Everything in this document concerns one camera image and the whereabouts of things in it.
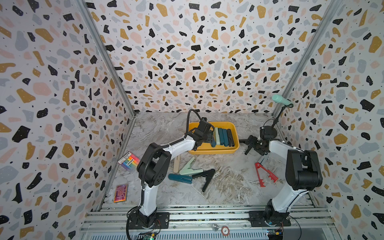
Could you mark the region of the yellow storage box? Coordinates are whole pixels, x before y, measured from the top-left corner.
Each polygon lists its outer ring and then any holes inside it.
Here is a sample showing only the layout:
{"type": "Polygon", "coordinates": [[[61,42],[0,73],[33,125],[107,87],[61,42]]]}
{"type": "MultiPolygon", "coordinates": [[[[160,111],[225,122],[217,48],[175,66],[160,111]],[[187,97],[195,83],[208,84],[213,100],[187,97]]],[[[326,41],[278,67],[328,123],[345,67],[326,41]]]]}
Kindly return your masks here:
{"type": "Polygon", "coordinates": [[[212,148],[210,143],[203,143],[197,148],[196,151],[188,151],[191,155],[222,155],[222,154],[233,154],[240,146],[239,137],[236,127],[231,122],[211,122],[215,128],[230,129],[234,138],[234,147],[216,146],[212,148]]]}

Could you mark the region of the beige pliers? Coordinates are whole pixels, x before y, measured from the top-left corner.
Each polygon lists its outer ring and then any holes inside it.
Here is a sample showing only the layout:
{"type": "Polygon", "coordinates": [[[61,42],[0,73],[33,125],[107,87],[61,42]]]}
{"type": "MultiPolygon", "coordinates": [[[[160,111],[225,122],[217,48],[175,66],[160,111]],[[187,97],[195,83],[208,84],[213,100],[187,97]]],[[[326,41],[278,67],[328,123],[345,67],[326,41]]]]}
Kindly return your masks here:
{"type": "Polygon", "coordinates": [[[181,162],[181,156],[180,155],[174,158],[173,171],[175,174],[177,174],[180,170],[180,162],[181,162]]]}

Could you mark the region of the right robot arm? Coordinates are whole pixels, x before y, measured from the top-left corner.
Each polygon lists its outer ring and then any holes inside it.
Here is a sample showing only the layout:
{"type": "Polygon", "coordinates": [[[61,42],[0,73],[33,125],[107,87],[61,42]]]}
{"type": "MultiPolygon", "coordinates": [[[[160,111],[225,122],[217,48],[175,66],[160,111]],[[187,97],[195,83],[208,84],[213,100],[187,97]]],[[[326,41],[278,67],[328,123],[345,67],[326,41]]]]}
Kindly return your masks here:
{"type": "Polygon", "coordinates": [[[250,135],[240,140],[248,146],[245,154],[254,149],[261,156],[275,155],[286,161],[286,183],[266,205],[263,219],[268,226],[276,226],[288,219],[292,206],[305,194],[323,183],[318,154],[302,150],[277,138],[272,126],[260,127],[260,137],[250,135]]]}

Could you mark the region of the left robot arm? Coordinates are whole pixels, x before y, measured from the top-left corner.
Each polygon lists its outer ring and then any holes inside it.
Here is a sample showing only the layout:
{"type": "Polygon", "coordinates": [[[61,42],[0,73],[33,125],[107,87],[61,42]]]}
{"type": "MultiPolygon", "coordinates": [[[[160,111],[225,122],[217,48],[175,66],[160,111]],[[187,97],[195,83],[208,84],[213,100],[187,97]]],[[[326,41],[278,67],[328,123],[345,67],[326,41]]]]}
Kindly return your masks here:
{"type": "Polygon", "coordinates": [[[129,218],[135,217],[142,228],[150,228],[156,222],[158,186],[167,176],[171,160],[188,152],[196,151],[209,139],[214,126],[207,118],[200,118],[196,128],[189,129],[184,137],[166,145],[152,143],[137,167],[141,180],[140,204],[130,211],[129,218]]]}

